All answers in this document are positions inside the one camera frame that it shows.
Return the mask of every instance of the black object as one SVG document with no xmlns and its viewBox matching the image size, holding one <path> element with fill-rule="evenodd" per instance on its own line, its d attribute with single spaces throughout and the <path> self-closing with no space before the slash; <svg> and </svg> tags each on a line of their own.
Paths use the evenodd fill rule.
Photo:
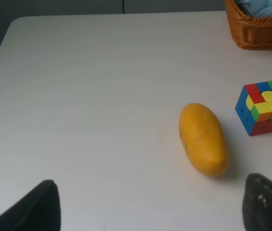
<svg viewBox="0 0 272 231">
<path fill-rule="evenodd" d="M 60 231 L 61 209 L 57 185 L 44 180 L 0 215 L 0 231 Z"/>
<path fill-rule="evenodd" d="M 272 231 L 272 181 L 261 174 L 247 177 L 243 219 L 247 231 Z"/>
</svg>

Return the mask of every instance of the yellow mango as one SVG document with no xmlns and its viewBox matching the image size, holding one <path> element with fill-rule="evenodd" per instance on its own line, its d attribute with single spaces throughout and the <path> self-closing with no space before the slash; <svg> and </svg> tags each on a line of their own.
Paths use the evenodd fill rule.
<svg viewBox="0 0 272 231">
<path fill-rule="evenodd" d="M 190 103 L 183 108 L 179 133 L 190 163 L 200 172 L 219 176 L 229 167 L 229 151 L 216 115 L 206 106 Z"/>
</svg>

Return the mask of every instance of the wicker basket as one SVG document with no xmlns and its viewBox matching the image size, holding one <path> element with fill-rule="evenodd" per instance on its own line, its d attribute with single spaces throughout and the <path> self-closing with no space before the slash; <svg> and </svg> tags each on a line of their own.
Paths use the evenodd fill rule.
<svg viewBox="0 0 272 231">
<path fill-rule="evenodd" d="M 241 12 L 235 0 L 226 0 L 233 40 L 242 49 L 272 50 L 272 17 L 253 18 Z"/>
</svg>

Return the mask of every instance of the rubik's cube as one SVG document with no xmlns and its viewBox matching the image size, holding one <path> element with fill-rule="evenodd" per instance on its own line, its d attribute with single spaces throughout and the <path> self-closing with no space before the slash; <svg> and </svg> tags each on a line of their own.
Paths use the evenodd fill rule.
<svg viewBox="0 0 272 231">
<path fill-rule="evenodd" d="M 272 81 L 245 85 L 235 110 L 249 136 L 272 132 Z"/>
</svg>

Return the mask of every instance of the tabletop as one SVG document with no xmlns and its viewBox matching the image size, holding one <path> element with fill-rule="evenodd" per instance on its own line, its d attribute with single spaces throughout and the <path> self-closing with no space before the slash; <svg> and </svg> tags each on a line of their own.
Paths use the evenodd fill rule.
<svg viewBox="0 0 272 231">
<path fill-rule="evenodd" d="M 244 230 L 246 176 L 272 179 L 272 133 L 249 137 L 242 86 L 272 79 L 272 51 L 245 51 L 225 12 L 25 17 L 0 47 L 0 213 L 44 179 L 62 230 Z M 198 102 L 231 155 L 211 179 L 178 132 Z"/>
</svg>

